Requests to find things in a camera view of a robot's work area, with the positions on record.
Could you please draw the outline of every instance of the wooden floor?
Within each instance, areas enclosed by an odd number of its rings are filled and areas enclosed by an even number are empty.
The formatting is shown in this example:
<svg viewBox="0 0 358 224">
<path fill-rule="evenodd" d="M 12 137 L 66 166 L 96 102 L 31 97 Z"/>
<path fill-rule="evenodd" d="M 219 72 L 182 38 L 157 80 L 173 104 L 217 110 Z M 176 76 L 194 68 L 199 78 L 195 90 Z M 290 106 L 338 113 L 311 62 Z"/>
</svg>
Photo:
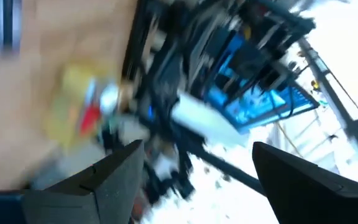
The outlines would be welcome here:
<svg viewBox="0 0 358 224">
<path fill-rule="evenodd" d="M 60 66 L 108 60 L 121 72 L 136 0 L 23 0 L 20 55 L 0 57 L 0 189 L 15 187 L 57 147 L 42 116 Z"/>
</svg>

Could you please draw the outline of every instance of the red object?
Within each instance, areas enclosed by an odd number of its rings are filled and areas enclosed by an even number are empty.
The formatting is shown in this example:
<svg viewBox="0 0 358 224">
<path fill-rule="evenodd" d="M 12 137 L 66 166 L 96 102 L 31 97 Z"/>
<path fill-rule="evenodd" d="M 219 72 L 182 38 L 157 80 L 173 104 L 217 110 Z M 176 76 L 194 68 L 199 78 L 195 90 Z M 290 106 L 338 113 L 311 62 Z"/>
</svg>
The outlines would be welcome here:
<svg viewBox="0 0 358 224">
<path fill-rule="evenodd" d="M 87 134 L 89 131 L 92 131 L 100 117 L 101 113 L 98 107 L 90 106 L 85 109 L 84 119 L 81 123 L 80 133 Z"/>
</svg>

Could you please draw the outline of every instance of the blue panel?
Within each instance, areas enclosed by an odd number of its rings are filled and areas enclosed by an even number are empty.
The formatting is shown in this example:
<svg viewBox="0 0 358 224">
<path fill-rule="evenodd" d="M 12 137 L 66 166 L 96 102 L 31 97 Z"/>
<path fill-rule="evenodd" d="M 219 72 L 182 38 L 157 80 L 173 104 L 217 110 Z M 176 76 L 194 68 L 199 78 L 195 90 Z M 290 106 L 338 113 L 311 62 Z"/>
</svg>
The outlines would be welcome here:
<svg viewBox="0 0 358 224">
<path fill-rule="evenodd" d="M 247 48 L 250 48 L 250 54 L 259 54 L 259 51 L 247 43 L 242 36 L 234 36 L 225 53 L 219 59 L 221 63 L 219 71 L 217 71 L 219 75 L 224 75 L 228 78 L 236 75 L 227 65 L 233 53 L 242 47 L 242 45 L 246 45 Z M 240 86 L 246 83 L 247 80 L 243 80 Z M 298 85 L 287 87 L 283 91 L 272 90 L 266 92 L 263 92 L 259 87 L 255 86 L 224 108 L 223 104 L 226 99 L 227 95 L 217 86 L 213 86 L 205 96 L 205 101 L 217 109 L 240 133 L 245 133 L 250 128 L 256 126 L 274 122 L 280 119 L 280 117 L 288 116 L 291 110 L 291 102 L 294 107 L 293 114 L 316 107 L 314 99 Z M 273 109 L 271 99 L 273 99 L 276 110 Z"/>
</svg>

